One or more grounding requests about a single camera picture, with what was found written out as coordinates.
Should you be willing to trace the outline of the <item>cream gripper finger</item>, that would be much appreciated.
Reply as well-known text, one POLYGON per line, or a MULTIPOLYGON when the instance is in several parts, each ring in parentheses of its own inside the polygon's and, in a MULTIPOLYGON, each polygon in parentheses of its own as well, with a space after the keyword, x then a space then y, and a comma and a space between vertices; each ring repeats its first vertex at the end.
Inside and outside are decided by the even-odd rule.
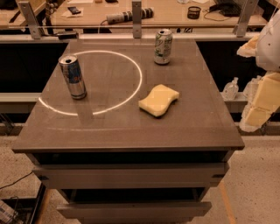
POLYGON ((249 58, 249 57, 255 57, 256 56, 256 44, 259 39, 259 36, 256 35, 253 38, 251 38, 247 43, 240 46, 237 50, 237 54, 239 56, 249 58))
POLYGON ((259 81, 252 101, 244 108, 239 127, 245 132, 260 129, 280 108, 280 73, 267 72, 259 81))

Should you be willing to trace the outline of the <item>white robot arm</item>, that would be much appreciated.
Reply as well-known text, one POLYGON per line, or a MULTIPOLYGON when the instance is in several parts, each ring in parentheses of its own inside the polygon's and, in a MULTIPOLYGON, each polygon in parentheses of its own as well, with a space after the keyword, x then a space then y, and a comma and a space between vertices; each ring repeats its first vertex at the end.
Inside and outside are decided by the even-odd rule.
POLYGON ((248 100, 240 121, 241 130, 254 132, 280 108, 280 10, 258 35, 238 49, 237 54, 255 57, 256 65, 266 71, 258 81, 253 99, 248 100))

